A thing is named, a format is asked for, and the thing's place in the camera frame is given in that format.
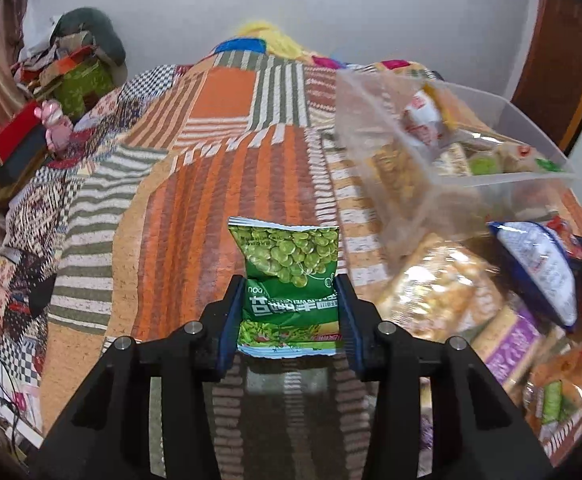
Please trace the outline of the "patchwork striped bed quilt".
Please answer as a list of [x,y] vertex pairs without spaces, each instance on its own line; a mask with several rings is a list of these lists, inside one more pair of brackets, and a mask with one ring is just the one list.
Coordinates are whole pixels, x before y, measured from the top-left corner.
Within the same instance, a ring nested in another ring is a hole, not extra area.
[[[75,126],[68,156],[37,170],[0,248],[0,415],[33,439],[24,462],[4,461],[2,478],[34,479],[48,431],[116,338],[165,338],[221,300],[233,276],[245,281],[231,217],[337,226],[335,276],[376,307],[423,237],[400,259],[380,242],[372,200],[335,135],[342,70],[440,80],[406,62],[335,70],[247,52],[165,65],[108,93]],[[553,216],[509,221],[546,226],[554,216],[582,234],[571,187]],[[451,241],[495,266],[504,307],[526,307],[487,224]],[[526,309],[544,341],[506,393],[551,478],[559,460],[578,462],[582,345],[542,364],[564,328]],[[151,479],[169,479],[161,389],[151,379]],[[253,358],[237,339],[226,376],[203,386],[218,479],[366,479],[378,389],[349,367],[342,335],[333,356],[298,359]]]

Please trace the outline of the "orange snack clear bag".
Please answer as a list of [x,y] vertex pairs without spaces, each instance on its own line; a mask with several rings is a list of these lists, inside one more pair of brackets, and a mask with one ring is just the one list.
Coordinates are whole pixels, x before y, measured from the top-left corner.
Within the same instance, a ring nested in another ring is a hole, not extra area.
[[369,165],[387,196],[399,208],[410,211],[421,202],[428,180],[405,148],[395,143],[384,144],[371,155]]

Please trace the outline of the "red shoe box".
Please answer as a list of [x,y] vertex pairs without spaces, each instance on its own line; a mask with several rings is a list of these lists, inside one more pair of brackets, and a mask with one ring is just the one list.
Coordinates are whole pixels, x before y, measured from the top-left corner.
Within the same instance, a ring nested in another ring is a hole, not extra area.
[[34,113],[37,107],[36,101],[29,102],[0,129],[0,166],[3,166],[30,131],[41,123]]

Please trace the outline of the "colourful patch pillow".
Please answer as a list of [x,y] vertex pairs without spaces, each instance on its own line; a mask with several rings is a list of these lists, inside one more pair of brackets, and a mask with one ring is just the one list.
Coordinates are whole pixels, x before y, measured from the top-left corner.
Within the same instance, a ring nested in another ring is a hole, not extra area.
[[309,65],[324,68],[361,68],[354,63],[345,63],[335,58],[327,58],[309,51],[290,39],[274,40],[270,46],[263,38],[253,36],[239,36],[225,40],[218,44],[213,50],[214,55],[226,52],[247,52],[253,54],[269,54],[289,61],[300,61]]

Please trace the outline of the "green trimmed clear snack pack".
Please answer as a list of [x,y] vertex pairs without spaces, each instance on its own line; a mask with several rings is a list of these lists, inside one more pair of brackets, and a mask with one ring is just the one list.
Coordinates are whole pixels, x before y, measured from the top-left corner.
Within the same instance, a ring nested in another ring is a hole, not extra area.
[[468,166],[474,176],[562,172],[558,164],[537,148],[494,131],[460,129],[456,132],[456,140],[468,151]]

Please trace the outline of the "purple label cracker pack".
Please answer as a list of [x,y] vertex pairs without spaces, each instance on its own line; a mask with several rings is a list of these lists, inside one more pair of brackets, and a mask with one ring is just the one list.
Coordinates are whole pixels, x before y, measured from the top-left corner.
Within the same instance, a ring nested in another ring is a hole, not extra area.
[[544,337],[526,307],[503,307],[471,342],[472,349],[510,393],[530,368]]

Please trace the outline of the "pink plush toy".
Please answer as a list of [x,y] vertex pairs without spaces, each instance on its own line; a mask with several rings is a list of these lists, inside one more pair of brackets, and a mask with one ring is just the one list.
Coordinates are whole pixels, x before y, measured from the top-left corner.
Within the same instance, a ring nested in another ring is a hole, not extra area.
[[43,101],[34,108],[34,116],[45,128],[45,141],[50,153],[63,152],[70,141],[73,124],[56,100]]

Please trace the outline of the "blue white snack bag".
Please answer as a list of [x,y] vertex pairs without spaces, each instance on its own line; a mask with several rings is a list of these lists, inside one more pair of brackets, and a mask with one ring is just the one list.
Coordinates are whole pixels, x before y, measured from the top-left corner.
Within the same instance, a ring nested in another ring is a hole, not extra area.
[[530,221],[492,221],[506,272],[534,315],[570,330],[578,319],[576,281],[556,233]]

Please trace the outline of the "green pea snack bag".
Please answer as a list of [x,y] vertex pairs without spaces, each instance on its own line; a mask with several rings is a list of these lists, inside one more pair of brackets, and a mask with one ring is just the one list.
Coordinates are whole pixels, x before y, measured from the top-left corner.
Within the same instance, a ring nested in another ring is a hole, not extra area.
[[238,350],[260,359],[337,353],[339,228],[243,217],[227,226],[245,270]]

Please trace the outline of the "green patterned box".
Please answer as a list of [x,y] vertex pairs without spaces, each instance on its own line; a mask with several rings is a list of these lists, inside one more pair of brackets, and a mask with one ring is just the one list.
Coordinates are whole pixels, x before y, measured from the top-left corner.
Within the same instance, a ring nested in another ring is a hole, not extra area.
[[60,103],[64,115],[77,122],[113,89],[108,68],[98,58],[90,58],[60,78],[52,97]]

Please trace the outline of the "yellow barcode snack pack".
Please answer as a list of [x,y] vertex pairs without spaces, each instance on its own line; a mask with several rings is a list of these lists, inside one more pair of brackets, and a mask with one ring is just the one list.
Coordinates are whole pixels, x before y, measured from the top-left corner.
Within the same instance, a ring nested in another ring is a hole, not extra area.
[[443,148],[457,129],[442,95],[424,84],[402,111],[403,129],[428,148]]

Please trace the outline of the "brown wooden door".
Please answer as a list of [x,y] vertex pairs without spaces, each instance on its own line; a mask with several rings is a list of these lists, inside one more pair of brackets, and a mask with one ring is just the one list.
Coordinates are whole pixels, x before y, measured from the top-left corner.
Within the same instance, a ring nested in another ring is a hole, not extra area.
[[512,103],[568,154],[582,132],[582,0],[539,0]]

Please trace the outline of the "red cartoon chip bag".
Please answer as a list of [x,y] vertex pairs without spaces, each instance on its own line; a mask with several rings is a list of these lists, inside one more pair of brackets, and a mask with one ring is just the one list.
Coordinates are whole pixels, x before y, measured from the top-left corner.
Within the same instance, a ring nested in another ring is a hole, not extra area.
[[554,216],[546,227],[556,233],[570,258],[582,260],[582,244],[576,238],[570,224],[560,216]]

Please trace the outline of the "clear plastic storage bin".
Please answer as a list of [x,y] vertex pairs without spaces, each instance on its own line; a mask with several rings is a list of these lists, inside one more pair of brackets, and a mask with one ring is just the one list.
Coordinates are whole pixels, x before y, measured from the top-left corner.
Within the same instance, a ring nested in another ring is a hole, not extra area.
[[[428,148],[402,127],[403,109],[424,84],[440,91],[457,126],[443,148]],[[562,172],[474,176],[469,153],[456,140],[460,129],[494,131],[532,145]],[[372,200],[380,242],[393,259],[409,254],[430,232],[465,240],[492,220],[549,218],[575,179],[568,158],[518,107],[501,96],[443,80],[342,70],[335,83],[335,135]],[[421,202],[410,211],[390,200],[369,165],[371,155],[391,143],[405,148],[428,180]]]

